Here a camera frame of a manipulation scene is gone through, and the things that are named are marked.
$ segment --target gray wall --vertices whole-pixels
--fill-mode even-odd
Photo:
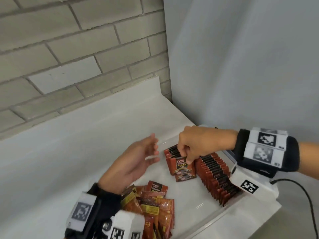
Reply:
[[[319,142],[319,0],[164,0],[173,103],[195,124]],[[319,184],[298,173],[318,206]],[[280,203],[313,236],[295,185]]]

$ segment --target forearm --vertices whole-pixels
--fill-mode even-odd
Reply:
[[[300,165],[298,172],[319,179],[319,144],[299,143]]]

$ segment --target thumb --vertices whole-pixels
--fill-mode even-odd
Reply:
[[[191,164],[198,157],[189,149],[187,149],[186,153],[187,153],[187,158],[186,158],[187,164]]]

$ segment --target brick wall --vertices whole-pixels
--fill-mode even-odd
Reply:
[[[0,139],[160,77],[163,0],[0,0]]]

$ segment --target person's right hand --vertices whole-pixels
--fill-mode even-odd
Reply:
[[[234,149],[237,133],[234,130],[186,126],[179,134],[177,148],[181,156],[187,157],[187,164],[191,164],[199,156]]]

